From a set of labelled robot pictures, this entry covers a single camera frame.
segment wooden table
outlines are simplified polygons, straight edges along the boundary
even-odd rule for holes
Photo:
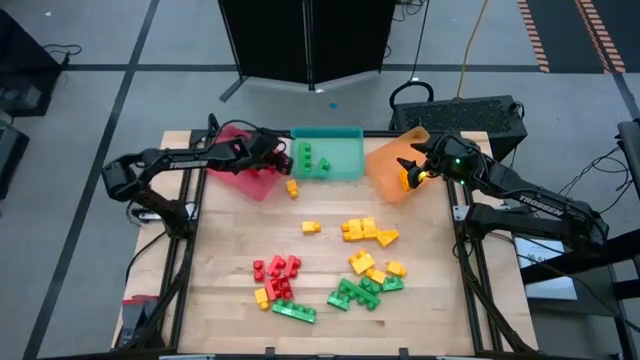
[[[161,147],[185,148],[189,135],[166,132]],[[490,152],[486,133],[463,136]],[[365,152],[390,140],[365,138]],[[180,171],[165,172],[152,186],[169,199],[177,198],[181,178]],[[473,354],[460,266],[451,254],[455,236],[449,199],[441,179],[398,207],[384,204],[366,176],[355,183],[299,181],[300,197],[295,201],[288,197],[284,178],[263,202],[216,178],[206,181],[180,353],[264,353],[265,347],[274,346],[277,354],[397,355],[401,347],[411,355]],[[462,192],[458,194],[463,203]],[[479,192],[474,198],[501,203]],[[400,238],[386,249],[376,241],[344,242],[340,225],[365,216],[375,217],[380,228],[398,229]],[[322,232],[303,236],[303,220],[321,222]],[[162,230],[159,223],[143,226],[136,251]],[[161,240],[136,262],[126,299],[159,292],[168,242]],[[351,310],[342,312],[327,305],[327,297],[340,278],[357,280],[347,258],[360,248],[380,265],[389,260],[406,265],[406,287],[381,294],[375,311],[352,302]],[[496,305],[523,340],[537,348],[513,245],[488,236],[484,249]],[[253,291],[259,285],[253,281],[252,262],[264,259],[268,264],[275,254],[301,257],[302,268],[292,287],[297,303],[317,310],[315,325],[262,312],[256,305]],[[486,314],[476,302],[483,345],[491,349]],[[165,339],[172,314],[170,308]]]

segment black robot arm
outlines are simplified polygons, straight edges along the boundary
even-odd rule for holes
[[[482,239],[493,230],[508,230],[532,236],[562,240],[574,251],[593,252],[601,248],[609,231],[600,214],[583,201],[575,201],[524,181],[512,169],[480,151],[471,140],[453,134],[431,136],[425,143],[412,144],[427,160],[421,166],[398,159],[408,171],[409,186],[416,188],[427,177],[443,176],[498,199],[513,199],[549,215],[540,219],[523,209],[496,210],[484,204],[470,206],[465,231]]]
[[[162,218],[167,233],[187,237],[193,232],[184,204],[168,200],[151,189],[151,179],[163,171],[212,169],[238,174],[243,170],[271,168],[289,175],[293,160],[283,151],[283,142],[266,129],[256,130],[250,139],[237,137],[215,142],[204,149],[147,149],[124,155],[102,169],[110,198],[133,201]]]

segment orange striped tape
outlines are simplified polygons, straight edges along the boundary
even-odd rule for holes
[[[544,49],[542,48],[542,43],[538,36],[536,24],[533,22],[533,18],[531,17],[531,11],[529,10],[527,0],[518,0],[518,8],[520,8],[520,15],[522,15],[522,19],[524,19],[524,25],[527,28],[527,34],[529,35],[531,46],[533,46],[533,52],[536,55],[540,71],[548,73],[549,61],[547,61],[547,56],[544,54]]]
[[[604,23],[602,22],[602,19],[600,19],[600,15],[598,15],[598,11],[596,10],[595,6],[593,6],[591,0],[574,0],[574,2],[578,7],[578,11],[582,16],[584,25],[586,26],[587,31],[591,36],[591,39],[594,43],[596,51],[598,52],[598,56],[600,56],[601,58],[601,61],[604,60],[604,54],[602,52],[602,48],[604,48],[604,52],[606,52],[607,57],[611,61],[611,64],[613,64],[614,69],[619,73],[626,72],[624,62],[622,61],[620,54],[618,54],[616,45],[613,43],[613,40],[609,36],[607,28],[604,26]],[[598,41],[595,40],[596,37],[598,38],[598,40],[600,40],[600,44],[602,44],[602,47],[600,46]],[[605,72],[611,71],[608,63],[605,66],[605,69],[608,70]]]

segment toy building block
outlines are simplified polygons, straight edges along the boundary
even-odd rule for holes
[[[364,238],[362,231],[362,221],[360,219],[352,219],[342,224],[342,238],[344,241],[357,241]]]
[[[387,247],[387,245],[391,244],[399,235],[398,230],[378,230],[378,243],[380,243],[382,247]]]
[[[347,295],[341,295],[339,291],[333,291],[327,299],[327,304],[333,305],[344,311],[349,310],[349,302],[351,299]]]
[[[303,305],[296,305],[292,302],[285,302],[282,299],[278,299],[271,309],[274,313],[286,315],[311,324],[316,322],[316,310]]]
[[[377,296],[372,295],[347,279],[340,280],[338,291],[347,295],[350,299],[356,299],[358,304],[365,305],[369,310],[374,310],[380,305],[380,299]]]
[[[298,184],[296,184],[295,179],[287,180],[287,191],[290,198],[295,199],[298,197]]]
[[[280,269],[284,269],[286,264],[287,263],[284,262],[284,259],[282,259],[280,255],[274,256],[273,260],[271,260],[271,265],[269,265],[269,268],[267,269],[267,274],[273,277],[280,276]]]
[[[380,286],[380,284],[376,284],[368,277],[363,277],[362,280],[360,280],[360,287],[367,290],[368,293],[376,296],[382,290],[382,286]]]
[[[355,271],[356,274],[360,275],[368,268],[375,265],[376,262],[368,252],[360,250],[355,255],[349,257],[349,264],[351,264],[351,267],[353,267],[353,271]]]
[[[302,265],[302,262],[297,257],[290,255],[287,259],[287,266],[284,267],[284,276],[288,278],[294,278],[298,276],[298,268]]]
[[[375,218],[362,219],[362,230],[364,231],[365,239],[376,239],[378,237],[378,229],[376,229]]]
[[[258,289],[253,292],[256,297],[256,303],[260,305],[260,310],[265,311],[269,309],[269,297],[267,296],[266,289]]]
[[[409,172],[405,169],[400,170],[400,183],[402,184],[402,188],[404,191],[410,191],[409,187]]]
[[[402,277],[407,275],[407,268],[398,262],[388,261],[387,272]]]
[[[298,161],[302,172],[311,172],[311,144],[301,142],[298,144]]]
[[[256,282],[264,281],[264,261],[256,260],[253,262],[253,280]]]
[[[305,235],[315,234],[320,232],[322,226],[317,221],[303,221],[302,222],[302,233]]]
[[[399,276],[388,277],[382,284],[382,291],[396,291],[404,289],[404,283]]]
[[[384,284],[384,279],[387,277],[387,275],[385,275],[382,271],[374,269],[372,267],[368,268],[365,274],[367,274],[369,279],[377,282],[380,285]]]
[[[331,169],[331,163],[329,162],[329,160],[320,158],[320,161],[318,161],[318,164],[316,164],[316,175],[326,176],[329,173],[329,169]]]

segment orange bin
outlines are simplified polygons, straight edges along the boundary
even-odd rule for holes
[[[420,184],[415,190],[405,190],[400,181],[400,173],[404,170],[397,158],[415,161],[422,165],[425,161],[423,153],[413,149],[411,144],[422,143],[429,139],[429,133],[423,127],[416,127],[397,137],[393,141],[370,152],[365,160],[367,176],[382,197],[389,203],[397,204],[424,186]]]

